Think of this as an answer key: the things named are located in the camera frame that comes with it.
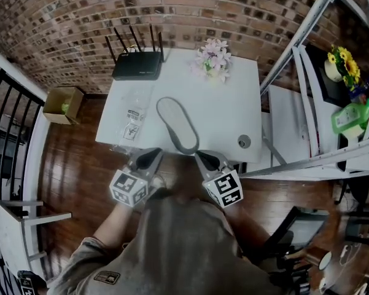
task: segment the white marker cube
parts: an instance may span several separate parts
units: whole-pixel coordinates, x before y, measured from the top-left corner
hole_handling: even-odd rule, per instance
[[[244,198],[240,179],[236,170],[232,170],[213,180],[205,181],[203,186],[212,199],[222,208],[226,208]]]
[[[129,173],[117,170],[109,186],[116,201],[134,207],[149,194],[147,181]]]

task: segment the router antenna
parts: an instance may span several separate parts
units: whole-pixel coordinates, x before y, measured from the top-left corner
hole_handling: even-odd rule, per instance
[[[161,36],[161,32],[158,33],[158,41],[160,43],[161,61],[164,62],[164,50],[162,49],[162,36]]]
[[[114,63],[116,64],[116,58],[115,58],[115,55],[113,53],[111,43],[109,42],[109,38],[105,36],[105,40],[106,40],[106,43],[108,44],[109,51],[111,52],[112,59],[113,59]]]
[[[151,24],[150,24],[149,28],[150,28],[150,35],[152,36],[153,51],[155,51],[154,36],[153,36],[153,28],[152,28],[152,25],[151,25]]]
[[[134,31],[133,31],[133,28],[131,27],[131,25],[130,25],[130,31],[131,31],[131,34],[133,35],[134,39],[135,39],[135,43],[136,43],[136,45],[139,49],[139,52],[142,52],[141,46],[139,46],[138,40],[136,39],[136,36],[134,34]]]
[[[113,30],[115,31],[115,33],[116,33],[117,38],[119,39],[119,41],[122,43],[122,45],[123,45],[123,48],[124,48],[125,52],[126,52],[126,53],[128,53],[127,47],[125,47],[125,44],[124,44],[124,42],[123,42],[123,39],[122,39],[122,38],[120,37],[120,35],[118,34],[118,32],[117,32],[116,28],[113,28]]]

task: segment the plastic bag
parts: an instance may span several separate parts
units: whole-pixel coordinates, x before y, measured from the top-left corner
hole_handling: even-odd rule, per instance
[[[116,135],[118,144],[112,145],[111,150],[131,155],[136,150],[139,136],[149,108],[152,87],[132,87],[120,103],[118,127]]]

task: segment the white table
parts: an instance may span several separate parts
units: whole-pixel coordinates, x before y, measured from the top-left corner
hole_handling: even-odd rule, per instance
[[[71,217],[71,213],[40,218],[18,218],[7,207],[41,206],[43,201],[0,201],[0,250],[7,268],[17,276],[19,270],[31,269],[30,262],[46,256],[46,252],[29,255],[25,241],[25,226],[45,224]]]
[[[200,139],[199,150],[221,152],[238,162],[259,162],[262,122],[257,62],[233,57],[231,76],[223,84],[191,73],[189,63],[195,57],[194,50],[168,49],[165,54],[166,61],[156,81],[113,81],[96,141],[178,152],[156,111],[157,101],[169,96],[187,111]],[[131,93],[137,91],[148,93],[150,103],[139,136],[131,141],[123,139],[120,128],[127,124],[128,97],[134,97]],[[251,139],[247,149],[238,144],[241,135]]]

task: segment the white vase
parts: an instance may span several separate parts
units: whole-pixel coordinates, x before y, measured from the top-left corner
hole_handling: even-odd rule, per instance
[[[327,77],[334,82],[343,80],[343,76],[338,72],[336,64],[331,63],[327,59],[325,60],[325,72]]]

